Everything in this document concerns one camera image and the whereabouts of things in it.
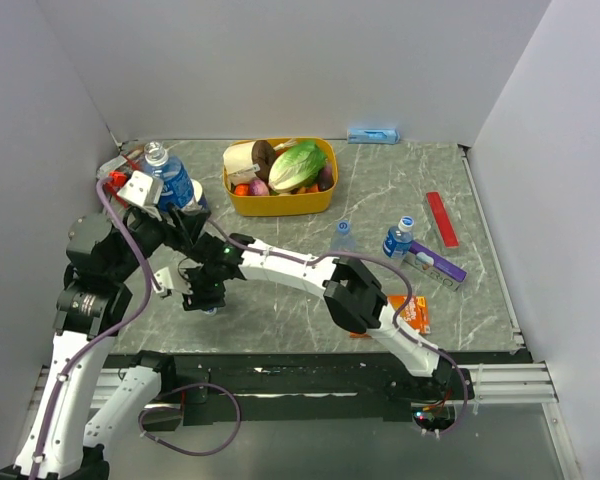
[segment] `yellow basket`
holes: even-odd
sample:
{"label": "yellow basket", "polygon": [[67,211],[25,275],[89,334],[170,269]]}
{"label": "yellow basket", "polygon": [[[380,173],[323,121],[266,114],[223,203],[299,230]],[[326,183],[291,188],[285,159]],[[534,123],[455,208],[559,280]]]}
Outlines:
{"label": "yellow basket", "polygon": [[[301,193],[297,195],[269,195],[265,197],[243,197],[231,193],[231,185],[227,179],[227,172],[223,170],[224,187],[233,203],[233,207],[240,215],[245,217],[281,217],[284,215],[304,215],[307,213],[323,212],[329,208],[333,191],[338,184],[338,163],[333,147],[321,138],[312,137],[286,137],[286,138],[265,138],[272,147],[285,143],[291,138],[295,138],[298,143],[303,140],[314,140],[316,145],[327,154],[327,161],[333,167],[333,187],[324,192]],[[233,145],[252,142],[253,140],[240,140]]]}

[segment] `water bottle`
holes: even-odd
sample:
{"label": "water bottle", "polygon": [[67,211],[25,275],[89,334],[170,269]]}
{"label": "water bottle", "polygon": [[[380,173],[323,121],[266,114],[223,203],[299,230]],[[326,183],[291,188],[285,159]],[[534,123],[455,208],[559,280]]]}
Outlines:
{"label": "water bottle", "polygon": [[147,143],[144,146],[144,156],[147,160],[146,173],[161,178],[164,182],[158,201],[160,210],[166,212],[169,203],[183,210],[196,204],[191,178],[178,157],[169,156],[160,142]]}
{"label": "water bottle", "polygon": [[331,238],[332,252],[355,252],[356,239],[351,233],[351,225],[346,220],[340,220]]}
{"label": "water bottle", "polygon": [[411,243],[413,242],[411,229],[414,223],[413,218],[402,217],[398,226],[391,227],[387,232],[387,238],[385,238],[382,244],[382,251],[391,259],[391,263],[396,266],[400,266],[404,257],[407,256],[409,247],[411,247]]}

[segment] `orange vegetable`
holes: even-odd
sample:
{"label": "orange vegetable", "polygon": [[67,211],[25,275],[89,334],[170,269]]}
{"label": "orange vegetable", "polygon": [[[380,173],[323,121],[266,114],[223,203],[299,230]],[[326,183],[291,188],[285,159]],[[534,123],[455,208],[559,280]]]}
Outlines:
{"label": "orange vegetable", "polygon": [[247,185],[246,183],[236,185],[236,189],[233,193],[234,195],[238,195],[239,197],[246,197],[249,195],[249,185]]}

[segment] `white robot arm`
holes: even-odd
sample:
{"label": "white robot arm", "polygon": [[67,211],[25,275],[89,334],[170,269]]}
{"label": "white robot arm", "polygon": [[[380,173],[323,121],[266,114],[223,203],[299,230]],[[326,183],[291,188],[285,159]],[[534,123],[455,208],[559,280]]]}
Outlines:
{"label": "white robot arm", "polygon": [[[369,334],[393,353],[411,376],[431,379],[441,389],[449,388],[453,368],[435,345],[406,322],[398,325],[395,310],[379,282],[359,259],[319,259],[238,234],[225,241],[202,234],[208,212],[185,214],[174,209],[169,212],[171,218],[157,218],[154,209],[146,209],[151,202],[137,199],[133,193],[127,192],[126,199],[138,208],[134,222],[127,227],[144,255],[150,256],[159,245],[166,244],[201,265],[186,269],[184,276],[177,266],[155,274],[157,291],[163,295],[182,293],[185,310],[224,306],[224,281],[229,279],[287,285],[324,298],[337,325]],[[65,276],[66,288],[58,299],[49,380],[31,435],[15,464],[0,470],[0,480],[108,478],[107,460],[118,436],[137,422],[152,399],[175,386],[173,358],[141,352],[114,395],[87,421],[96,382],[115,337],[89,350],[69,375],[61,374],[61,369],[94,336],[121,321],[131,296],[123,282],[137,268],[137,261],[120,232],[103,214],[80,219],[71,231],[67,248],[71,263]],[[37,435],[58,382],[60,394],[53,415],[46,420],[50,423],[44,451],[36,455]]]}

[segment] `lettuce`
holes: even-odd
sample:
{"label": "lettuce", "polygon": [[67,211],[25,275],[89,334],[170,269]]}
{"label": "lettuce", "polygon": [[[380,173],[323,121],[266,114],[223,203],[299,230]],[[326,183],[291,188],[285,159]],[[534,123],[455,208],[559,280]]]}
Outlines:
{"label": "lettuce", "polygon": [[326,154],[315,141],[306,140],[278,157],[269,173],[269,186],[278,193],[284,193],[306,182],[313,183],[326,164]]}

